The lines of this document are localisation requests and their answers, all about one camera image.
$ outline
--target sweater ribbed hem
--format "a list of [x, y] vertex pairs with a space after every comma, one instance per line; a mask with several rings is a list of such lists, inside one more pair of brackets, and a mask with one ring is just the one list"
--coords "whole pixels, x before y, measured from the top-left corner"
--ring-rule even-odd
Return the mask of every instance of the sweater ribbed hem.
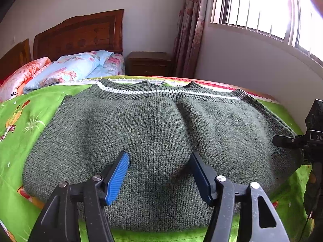
[[101, 79], [89, 90], [98, 98], [110, 100], [136, 100], [149, 97], [167, 97], [172, 100], [181, 98], [192, 98], [201, 101], [231, 102], [237, 103], [248, 94], [241, 89], [231, 92], [216, 92], [201, 87], [195, 82], [191, 82], [185, 87], [151, 86], [140, 84], [120, 84], [108, 79]]

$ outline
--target nightstand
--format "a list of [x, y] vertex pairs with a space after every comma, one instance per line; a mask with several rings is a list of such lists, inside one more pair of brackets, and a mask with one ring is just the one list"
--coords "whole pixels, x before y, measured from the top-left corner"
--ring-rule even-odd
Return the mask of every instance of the nightstand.
[[172, 58], [163, 52], [131, 52], [126, 61], [126, 75], [170, 76]]

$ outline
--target white wall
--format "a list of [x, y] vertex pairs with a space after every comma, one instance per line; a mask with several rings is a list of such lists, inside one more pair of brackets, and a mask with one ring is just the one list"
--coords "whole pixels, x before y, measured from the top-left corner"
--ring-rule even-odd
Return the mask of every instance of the white wall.
[[[305, 118], [313, 101], [323, 100], [322, 78], [304, 61], [271, 43], [234, 31], [235, 27], [208, 24], [211, 4], [213, 0], [208, 0], [195, 78], [270, 94], [287, 108], [305, 131]], [[306, 60], [318, 73], [322, 73], [322, 67], [316, 62], [310, 58]]]
[[16, 0], [0, 23], [0, 57], [62, 21], [85, 14], [125, 9], [124, 56], [131, 51], [172, 52], [183, 0]]

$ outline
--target floral curtain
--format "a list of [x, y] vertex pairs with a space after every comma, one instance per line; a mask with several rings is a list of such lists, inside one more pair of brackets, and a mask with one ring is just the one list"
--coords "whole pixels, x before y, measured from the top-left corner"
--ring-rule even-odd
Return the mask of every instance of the floral curtain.
[[185, 0], [173, 48], [176, 77], [194, 78], [200, 51], [207, 0]]

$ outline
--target silver bolt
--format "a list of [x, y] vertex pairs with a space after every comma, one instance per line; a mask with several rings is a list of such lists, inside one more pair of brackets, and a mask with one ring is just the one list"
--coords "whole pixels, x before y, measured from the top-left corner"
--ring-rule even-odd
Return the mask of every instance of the silver bolt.
[[96, 174], [92, 177], [92, 180], [95, 181], [95, 182], [98, 182], [102, 179], [102, 177], [99, 175], [99, 174]]
[[66, 181], [59, 182], [59, 187], [66, 187], [67, 183]]
[[259, 183], [257, 182], [251, 182], [251, 187], [254, 188], [254, 189], [258, 189], [260, 187]]
[[220, 182], [225, 182], [227, 180], [224, 175], [218, 175], [216, 179]]

